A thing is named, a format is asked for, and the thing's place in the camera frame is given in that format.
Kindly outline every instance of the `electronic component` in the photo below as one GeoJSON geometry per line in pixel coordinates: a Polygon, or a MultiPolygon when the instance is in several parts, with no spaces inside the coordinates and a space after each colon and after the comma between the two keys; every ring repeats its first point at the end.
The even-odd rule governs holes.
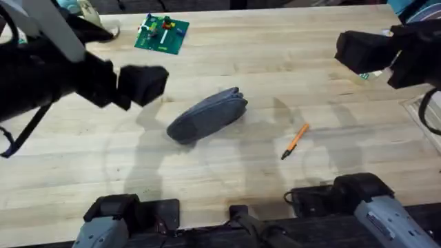
{"type": "Polygon", "coordinates": [[[169,17],[147,16],[143,23],[149,30],[140,30],[135,41],[136,48],[178,54],[189,27],[185,21],[173,20],[169,17]]]}

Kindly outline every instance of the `black mount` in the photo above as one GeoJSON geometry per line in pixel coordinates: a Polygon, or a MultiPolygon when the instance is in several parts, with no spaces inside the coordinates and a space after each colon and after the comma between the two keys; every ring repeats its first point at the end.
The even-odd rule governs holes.
{"type": "Polygon", "coordinates": [[[179,228],[179,200],[156,200],[140,202],[136,194],[103,196],[85,213],[83,219],[113,216],[115,220],[124,219],[129,234],[159,232],[167,234],[179,228]]]}
{"type": "Polygon", "coordinates": [[[361,201],[375,196],[390,196],[393,191],[372,173],[338,176],[334,185],[303,187],[291,190],[291,204],[297,217],[323,217],[353,214],[361,201]]]}

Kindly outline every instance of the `black equipment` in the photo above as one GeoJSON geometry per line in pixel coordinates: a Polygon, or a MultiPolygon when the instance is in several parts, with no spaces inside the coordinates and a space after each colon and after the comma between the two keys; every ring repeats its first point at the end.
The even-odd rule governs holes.
{"type": "Polygon", "coordinates": [[[425,118],[431,96],[441,89],[441,20],[393,25],[390,31],[392,37],[357,31],[340,34],[336,59],[357,74],[390,67],[388,84],[394,89],[421,83],[435,86],[424,96],[418,116],[431,132],[441,135],[425,118]]]}
{"type": "MultiPolygon", "coordinates": [[[[47,6],[48,13],[53,7],[47,6]]],[[[53,21],[65,21],[68,25],[61,31],[67,34],[73,31],[82,46],[88,42],[109,41],[114,38],[113,34],[70,14],[67,10],[59,8],[58,11],[63,18],[58,20],[59,14],[53,13],[53,21]]],[[[41,107],[15,141],[11,133],[0,127],[11,144],[10,148],[0,156],[8,158],[13,155],[32,133],[51,104],[73,92],[98,107],[113,103],[123,110],[129,110],[132,101],[144,106],[162,95],[164,91],[168,72],[160,66],[127,65],[121,68],[117,76],[111,61],[103,61],[81,49],[63,50],[59,43],[48,38],[43,32],[40,32],[37,37],[27,36],[28,42],[19,44],[17,26],[1,4],[0,15],[12,31],[12,39],[0,45],[0,74],[2,75],[0,123],[41,107]],[[84,53],[84,55],[82,60],[72,61],[66,53],[79,56],[84,53]]]]}

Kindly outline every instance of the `green circuit board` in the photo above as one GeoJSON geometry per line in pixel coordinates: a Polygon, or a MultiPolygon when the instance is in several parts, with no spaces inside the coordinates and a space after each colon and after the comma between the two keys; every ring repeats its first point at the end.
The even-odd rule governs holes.
{"type": "Polygon", "coordinates": [[[150,14],[143,20],[138,29],[135,48],[158,52],[178,54],[188,30],[189,23],[170,19],[171,27],[163,28],[165,17],[154,17],[150,14]]]}

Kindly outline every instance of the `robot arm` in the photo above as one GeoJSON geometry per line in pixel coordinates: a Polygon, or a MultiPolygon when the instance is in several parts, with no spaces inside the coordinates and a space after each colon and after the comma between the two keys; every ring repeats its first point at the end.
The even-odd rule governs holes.
{"type": "Polygon", "coordinates": [[[58,9],[51,0],[0,0],[0,15],[12,31],[0,45],[0,123],[37,107],[41,109],[17,140],[0,128],[10,157],[25,142],[51,104],[76,92],[98,107],[111,103],[129,110],[131,102],[147,105],[162,95],[166,69],[127,65],[119,76],[111,61],[85,50],[85,43],[109,41],[113,35],[88,21],[58,9]],[[18,44],[19,26],[28,42],[18,44]]]}
{"type": "Polygon", "coordinates": [[[354,215],[384,247],[439,248],[371,173],[339,176],[332,186],[293,189],[291,195],[299,217],[354,215]]]}

